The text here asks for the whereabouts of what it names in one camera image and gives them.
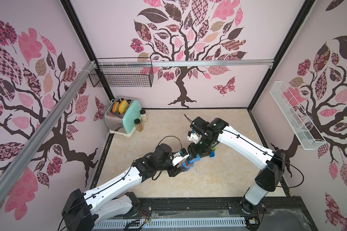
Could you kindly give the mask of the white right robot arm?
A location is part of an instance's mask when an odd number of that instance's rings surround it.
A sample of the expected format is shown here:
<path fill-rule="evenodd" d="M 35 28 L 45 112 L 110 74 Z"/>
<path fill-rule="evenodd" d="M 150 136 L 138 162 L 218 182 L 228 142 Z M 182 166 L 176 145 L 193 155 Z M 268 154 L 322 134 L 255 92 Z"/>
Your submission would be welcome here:
<path fill-rule="evenodd" d="M 269 192 L 276 190 L 285 171 L 286 161 L 283 151 L 273 151 L 257 144 L 220 118 L 207 122 L 197 117 L 189 122 L 191 131 L 188 132 L 188 140 L 191 144 L 187 149 L 189 156 L 182 164 L 186 171 L 203 157 L 213 157 L 215 146 L 221 143 L 232 148 L 260 169 L 241 200 L 245 212 L 250 213 Z"/>

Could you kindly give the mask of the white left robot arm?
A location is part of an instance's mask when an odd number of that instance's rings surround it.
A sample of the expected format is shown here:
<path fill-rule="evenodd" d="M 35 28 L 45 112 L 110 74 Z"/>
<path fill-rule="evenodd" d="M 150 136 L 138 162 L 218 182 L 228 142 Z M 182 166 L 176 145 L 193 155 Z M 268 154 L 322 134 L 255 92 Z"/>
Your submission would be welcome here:
<path fill-rule="evenodd" d="M 175 177 L 185 170 L 179 163 L 189 157 L 185 148 L 172 152 L 166 144 L 158 145 L 154 152 L 132 162 L 130 167 L 93 189 L 70 193 L 61 212 L 66 231 L 90 231 L 99 222 L 118 215 L 134 214 L 139 200 L 128 189 L 152 179 L 157 172 L 167 171 Z"/>

